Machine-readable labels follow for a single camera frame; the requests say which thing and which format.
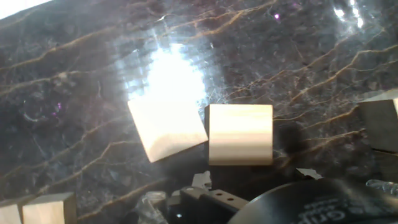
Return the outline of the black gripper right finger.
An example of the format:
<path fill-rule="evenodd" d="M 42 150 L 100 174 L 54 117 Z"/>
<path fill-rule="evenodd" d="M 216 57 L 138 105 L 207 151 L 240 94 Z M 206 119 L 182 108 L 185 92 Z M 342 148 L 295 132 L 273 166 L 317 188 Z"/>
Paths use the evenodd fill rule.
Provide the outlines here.
<path fill-rule="evenodd" d="M 310 177 L 315 180 L 322 179 L 323 176 L 318 174 L 316 170 L 313 169 L 304 169 L 304 168 L 296 168 L 298 172 L 300 172 L 305 177 Z"/>

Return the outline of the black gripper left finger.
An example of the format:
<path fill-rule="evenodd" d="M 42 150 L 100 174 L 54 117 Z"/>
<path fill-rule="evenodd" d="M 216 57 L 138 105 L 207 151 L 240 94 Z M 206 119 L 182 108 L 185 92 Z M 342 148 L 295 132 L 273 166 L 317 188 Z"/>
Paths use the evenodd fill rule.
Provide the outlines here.
<path fill-rule="evenodd" d="M 223 190 L 213 190 L 211 173 L 195 174 L 192 184 L 167 199 L 169 224 L 226 224 L 248 201 Z"/>

